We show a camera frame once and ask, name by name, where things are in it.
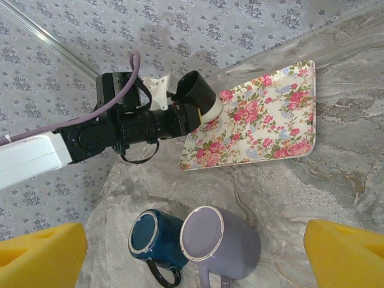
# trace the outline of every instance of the marble surface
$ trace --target marble surface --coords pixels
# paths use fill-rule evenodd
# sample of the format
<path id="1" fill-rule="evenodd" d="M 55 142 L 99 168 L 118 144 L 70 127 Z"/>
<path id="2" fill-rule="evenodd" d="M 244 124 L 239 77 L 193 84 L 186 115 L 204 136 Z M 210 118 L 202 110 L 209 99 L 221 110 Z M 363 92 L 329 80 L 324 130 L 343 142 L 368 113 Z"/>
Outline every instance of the marble surface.
<path id="1" fill-rule="evenodd" d="M 173 139 L 141 166 L 117 161 L 85 226 L 89 248 L 78 287 L 160 287 L 127 248 L 132 222 L 152 207 L 185 218 L 197 206 L 217 205 L 255 225 L 261 261 L 232 287 L 316 287 L 302 244 L 309 219 L 384 232 L 384 3 L 208 80 L 221 91 L 301 59 L 317 65 L 314 152 L 298 160 L 182 172 L 185 139 Z M 183 276 L 180 287 L 200 286 L 192 264 Z M 211 281 L 219 287 L 217 276 Z"/>

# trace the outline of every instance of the pink rose pattern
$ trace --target pink rose pattern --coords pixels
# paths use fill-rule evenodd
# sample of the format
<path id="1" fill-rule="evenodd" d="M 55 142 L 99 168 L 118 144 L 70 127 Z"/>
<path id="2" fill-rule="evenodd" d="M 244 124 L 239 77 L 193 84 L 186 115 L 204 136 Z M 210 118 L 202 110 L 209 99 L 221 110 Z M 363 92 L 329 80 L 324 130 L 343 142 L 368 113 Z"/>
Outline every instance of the pink rose pattern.
<path id="1" fill-rule="evenodd" d="M 219 93 L 221 116 L 189 134 L 180 168 L 308 155 L 316 140 L 315 66 L 302 61 Z"/>

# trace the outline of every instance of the floral wallpaper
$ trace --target floral wallpaper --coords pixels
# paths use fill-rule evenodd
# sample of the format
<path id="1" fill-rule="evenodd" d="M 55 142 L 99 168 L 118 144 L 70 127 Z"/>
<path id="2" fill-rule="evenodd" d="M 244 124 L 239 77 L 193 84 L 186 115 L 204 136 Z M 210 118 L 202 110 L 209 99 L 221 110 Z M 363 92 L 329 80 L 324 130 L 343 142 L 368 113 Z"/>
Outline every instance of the floral wallpaper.
<path id="1" fill-rule="evenodd" d="M 239 63 L 377 0 L 9 0 L 98 73 L 203 75 Z M 88 77 L 49 50 L 0 5 L 0 137 L 89 113 Z M 1 191 L 0 241 L 85 222 L 114 161 L 103 155 Z"/>

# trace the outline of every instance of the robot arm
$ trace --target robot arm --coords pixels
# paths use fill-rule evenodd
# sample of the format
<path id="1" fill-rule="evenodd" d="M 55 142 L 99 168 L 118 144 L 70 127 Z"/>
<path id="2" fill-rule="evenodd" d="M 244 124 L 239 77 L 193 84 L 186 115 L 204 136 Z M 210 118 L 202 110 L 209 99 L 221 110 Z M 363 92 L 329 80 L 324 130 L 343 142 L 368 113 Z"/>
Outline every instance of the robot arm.
<path id="1" fill-rule="evenodd" d="M 130 75 L 106 73 L 98 76 L 98 106 L 110 101 Z M 107 147 L 123 157 L 132 144 L 158 144 L 158 139 L 181 137 L 200 125 L 198 108 L 179 103 L 166 106 L 167 91 L 156 89 L 153 97 L 156 105 L 140 106 L 143 91 L 145 94 L 151 92 L 137 79 L 120 103 L 95 119 L 0 146 L 0 190 L 87 160 Z"/>

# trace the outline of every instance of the purple cable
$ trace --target purple cable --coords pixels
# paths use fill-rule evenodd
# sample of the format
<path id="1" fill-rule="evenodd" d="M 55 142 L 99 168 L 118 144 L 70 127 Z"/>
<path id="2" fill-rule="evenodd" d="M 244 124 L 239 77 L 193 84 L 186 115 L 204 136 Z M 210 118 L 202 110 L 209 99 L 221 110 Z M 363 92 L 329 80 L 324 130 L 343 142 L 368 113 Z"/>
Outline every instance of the purple cable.
<path id="1" fill-rule="evenodd" d="M 20 135 L 13 136 L 13 137 L 11 137 L 11 141 L 15 142 L 15 141 L 22 140 L 22 139 L 25 139 L 25 138 L 28 138 L 28 137 L 31 137 L 31 136 L 34 136 L 37 134 L 41 134 L 44 132 L 56 130 L 56 129 L 63 128 L 63 127 L 68 127 L 71 125 L 77 125 L 77 124 L 89 121 L 91 119 L 94 119 L 97 116 L 100 116 L 102 113 L 104 113 L 105 111 L 110 109 L 113 105 L 115 105 L 122 97 L 124 97 L 124 95 L 129 91 L 129 89 L 131 89 L 131 87 L 133 86 L 133 83 L 135 82 L 136 78 L 138 77 L 139 69 L 140 69 L 140 53 L 136 50 L 132 51 L 132 53 L 130 54 L 130 65 L 131 65 L 131 69 L 132 69 L 132 75 L 129 78 L 127 84 L 125 84 L 125 86 L 121 89 L 121 91 L 112 100 L 110 100 L 105 105 L 101 106 L 99 109 L 97 109 L 97 110 L 93 111 L 92 113 L 90 113 L 86 116 L 83 116 L 83 117 L 75 118 L 75 119 L 65 121 L 62 123 L 48 125 L 45 127 L 41 127 L 39 129 L 35 129 L 32 131 L 22 133 Z M 0 146 L 9 144 L 9 142 L 10 141 L 8 141 L 7 139 L 0 140 Z"/>

